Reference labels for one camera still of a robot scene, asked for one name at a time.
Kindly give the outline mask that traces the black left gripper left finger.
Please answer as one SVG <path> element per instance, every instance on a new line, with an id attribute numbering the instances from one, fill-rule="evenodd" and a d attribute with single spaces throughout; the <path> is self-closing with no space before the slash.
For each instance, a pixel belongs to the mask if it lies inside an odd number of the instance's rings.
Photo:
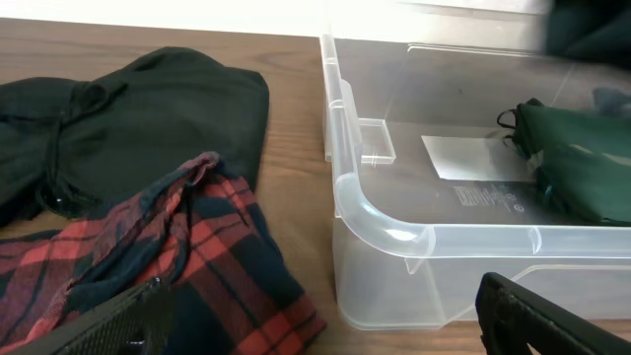
<path id="1" fill-rule="evenodd" d="M 174 293 L 153 278 L 10 354 L 158 355 L 173 329 Z"/>

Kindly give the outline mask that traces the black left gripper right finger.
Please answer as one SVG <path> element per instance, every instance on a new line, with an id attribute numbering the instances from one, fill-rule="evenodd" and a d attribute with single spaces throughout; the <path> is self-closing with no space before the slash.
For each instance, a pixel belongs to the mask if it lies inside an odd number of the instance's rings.
<path id="1" fill-rule="evenodd" d="M 488 355 L 630 355 L 630 342 L 495 273 L 475 299 Z"/>

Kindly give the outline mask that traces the red navy plaid shirt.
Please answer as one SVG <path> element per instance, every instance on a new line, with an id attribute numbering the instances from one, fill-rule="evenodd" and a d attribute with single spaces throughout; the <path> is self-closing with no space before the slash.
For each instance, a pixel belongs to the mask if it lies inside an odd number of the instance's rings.
<path id="1" fill-rule="evenodd" d="M 3 240 L 1 348 L 150 280 L 175 294 L 170 354 L 300 354 L 325 328 L 245 179 L 204 153 L 62 230 Z"/>

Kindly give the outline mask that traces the black cloth with band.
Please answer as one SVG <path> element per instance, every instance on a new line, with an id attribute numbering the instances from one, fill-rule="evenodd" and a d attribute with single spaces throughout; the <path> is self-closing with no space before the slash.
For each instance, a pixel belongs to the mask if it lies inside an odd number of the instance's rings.
<path id="1" fill-rule="evenodd" d="M 630 69 L 630 0 L 553 0 L 545 17 L 546 54 Z"/>

